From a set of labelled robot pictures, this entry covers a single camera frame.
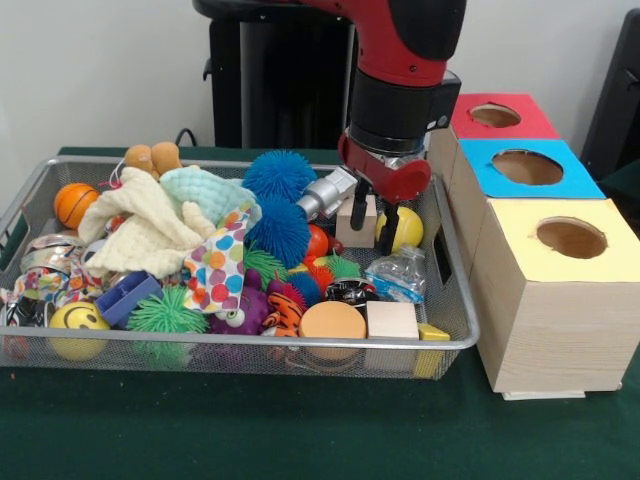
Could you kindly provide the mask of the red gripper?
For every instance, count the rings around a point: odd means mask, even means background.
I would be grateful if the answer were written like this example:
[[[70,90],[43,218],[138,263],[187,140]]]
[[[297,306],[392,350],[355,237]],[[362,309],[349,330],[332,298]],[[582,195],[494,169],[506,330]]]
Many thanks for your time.
[[[385,225],[379,237],[380,253],[392,253],[399,222],[398,203],[416,198],[428,186],[431,167],[425,159],[410,156],[400,166],[389,166],[387,160],[374,155],[352,140],[347,133],[339,139],[338,153],[344,165],[369,185],[357,185],[354,191],[350,226],[361,231],[367,215],[367,196],[371,188],[383,200]]]

